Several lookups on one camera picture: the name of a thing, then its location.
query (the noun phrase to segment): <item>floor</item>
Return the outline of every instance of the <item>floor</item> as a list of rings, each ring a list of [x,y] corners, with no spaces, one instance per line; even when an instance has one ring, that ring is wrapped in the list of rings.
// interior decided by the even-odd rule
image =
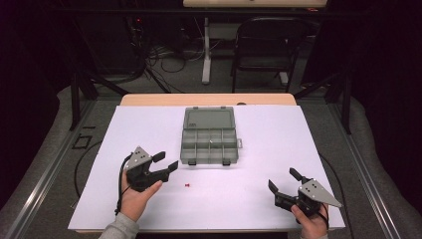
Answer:
[[[312,42],[307,44],[298,60],[291,93],[301,89],[300,78],[306,66],[307,54],[312,48]],[[154,69],[155,75],[171,92],[231,92],[231,60],[227,59],[226,49],[216,47],[213,53],[211,83],[207,86],[201,83],[203,61],[199,56],[195,57],[196,60],[191,58],[181,62],[171,57],[171,54],[163,55],[166,57],[158,60],[155,65],[151,62],[150,68]],[[261,83],[266,76],[249,74],[244,77],[250,80],[245,87],[253,87],[257,86],[258,80]],[[115,83],[132,93],[162,93],[162,89],[148,76],[130,82],[122,81],[116,76],[109,79],[117,81]],[[274,76],[267,79],[270,85],[280,83]],[[80,234],[67,229],[73,207],[78,200],[74,188],[76,163],[80,158],[84,158],[77,176],[77,185],[83,188],[99,148],[99,144],[95,143],[103,139],[113,110],[120,100],[120,96],[104,86],[96,87],[100,97],[94,102],[86,101],[82,97],[82,121],[73,131],[69,131],[72,122],[70,89],[59,93],[61,108],[55,124],[21,184],[0,213],[0,238],[98,238],[99,234]],[[330,232],[330,237],[400,238],[399,234],[407,235],[405,233],[408,233],[409,229],[405,224],[408,223],[400,223],[397,218],[415,218],[417,215],[402,203],[403,199],[396,195],[396,189],[393,183],[388,181],[388,177],[379,169],[373,169],[379,168],[379,165],[376,162],[373,139],[364,117],[364,110],[358,102],[352,101],[350,120],[353,134],[347,135],[338,123],[338,105],[328,105],[323,100],[325,90],[321,88],[305,99],[298,100],[298,105],[303,108],[316,147],[330,162],[324,167],[331,187],[335,195],[343,199],[348,209],[341,211],[347,227]],[[240,92],[280,90],[250,88]],[[382,182],[374,182],[373,177],[388,183],[379,185]],[[393,198],[396,203],[401,203],[407,217],[386,210],[388,206],[394,206],[388,197]],[[289,238],[299,238],[298,232],[289,233]]]

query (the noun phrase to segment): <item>human hand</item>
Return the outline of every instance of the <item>human hand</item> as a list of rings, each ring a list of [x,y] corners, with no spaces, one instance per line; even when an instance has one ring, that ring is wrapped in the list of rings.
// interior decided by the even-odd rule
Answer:
[[[136,222],[145,210],[146,203],[148,202],[149,198],[151,198],[152,195],[158,191],[161,185],[162,181],[159,180],[152,184],[150,187],[146,188],[143,192],[133,190],[128,187],[125,170],[121,178],[121,191],[123,192],[123,196],[121,199],[120,212],[130,218],[132,221]]]
[[[291,209],[292,213],[303,226],[301,235],[303,238],[316,239],[326,235],[326,231],[328,230],[326,228],[327,224],[319,215],[315,214],[307,217],[297,205],[293,205]],[[328,219],[328,205],[321,205],[319,213]]]

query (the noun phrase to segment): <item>black cable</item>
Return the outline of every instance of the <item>black cable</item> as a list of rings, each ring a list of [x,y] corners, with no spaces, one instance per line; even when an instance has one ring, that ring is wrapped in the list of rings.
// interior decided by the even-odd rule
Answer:
[[[185,66],[186,66],[186,59],[184,59],[183,57],[180,57],[181,58],[181,60],[183,61],[183,65],[182,65],[182,67],[180,68],[180,69],[177,69],[177,70],[175,70],[175,71],[168,71],[168,70],[165,70],[164,69],[164,66],[163,66],[163,62],[164,62],[164,59],[161,59],[161,70],[162,71],[164,71],[164,72],[166,72],[166,73],[178,73],[178,72],[181,72],[181,71],[183,71],[183,69],[185,68]]]
[[[95,146],[97,146],[98,144],[102,143],[103,141],[100,140],[96,143],[94,143],[93,145],[91,145],[89,148],[87,148],[87,150],[85,150],[85,152],[81,155],[81,157],[79,158],[77,165],[75,166],[75,170],[74,170],[74,185],[75,185],[75,191],[77,192],[77,195],[79,198],[81,198],[81,193],[78,189],[78,167],[82,161],[82,159],[85,157],[85,155]]]
[[[323,222],[325,222],[326,230],[329,229],[329,223],[328,223],[328,214],[326,217],[324,217],[320,212],[317,212],[316,215],[318,215],[320,218],[322,218]]]
[[[117,201],[116,209],[114,211],[115,215],[117,215],[121,210],[121,197],[123,196],[123,193],[121,192],[121,177],[123,176],[124,166],[129,161],[131,155],[132,155],[132,153],[124,159],[124,161],[123,161],[123,163],[121,164],[121,167],[120,167],[120,173],[118,174],[118,201]]]
[[[343,191],[343,187],[341,185],[340,179],[339,179],[337,173],[335,172],[334,167],[331,165],[331,163],[320,152],[318,152],[317,154],[320,156],[320,158],[322,158],[326,162],[326,164],[328,164],[328,166],[331,168],[331,171],[334,173],[334,176],[335,176],[335,178],[338,182],[338,186],[339,186],[340,191],[341,191],[341,198],[342,198],[342,201],[343,201],[345,217],[347,218],[348,228],[350,229],[350,236],[351,236],[352,239],[354,239],[353,229],[351,227],[350,217],[348,215],[348,209],[347,209],[347,205],[346,205],[346,202],[345,202],[344,191]]]
[[[151,70],[151,71],[153,71],[153,72],[155,72],[155,74],[157,74],[158,75],[158,77],[156,77],[159,81],[161,81],[161,82],[164,82],[164,84],[167,86],[167,88],[168,88],[168,90],[171,92],[171,90],[170,90],[170,88],[172,88],[172,89],[174,89],[174,90],[176,90],[176,91],[178,91],[179,93],[185,93],[185,92],[183,92],[183,91],[181,91],[181,90],[179,90],[179,89],[177,89],[176,87],[174,87],[173,85],[171,85],[171,84],[169,84],[169,83],[167,83],[167,81],[165,81],[164,80],[164,77],[157,71],[157,70],[155,70],[155,69],[153,69],[153,68],[150,68],[149,70]]]

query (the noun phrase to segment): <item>sleeve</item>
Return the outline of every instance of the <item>sleeve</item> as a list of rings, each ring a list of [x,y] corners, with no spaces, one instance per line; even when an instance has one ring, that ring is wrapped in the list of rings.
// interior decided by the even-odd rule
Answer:
[[[318,237],[317,239],[328,239],[328,234],[326,234],[325,236]]]
[[[139,231],[139,225],[122,213],[118,213],[115,221],[109,224],[100,239],[134,239]]]

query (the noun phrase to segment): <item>plastic compartment tray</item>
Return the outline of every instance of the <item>plastic compartment tray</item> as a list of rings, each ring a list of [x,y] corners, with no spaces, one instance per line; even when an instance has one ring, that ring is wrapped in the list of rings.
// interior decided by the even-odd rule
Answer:
[[[238,139],[233,108],[187,108],[180,159],[183,164],[236,163]]]

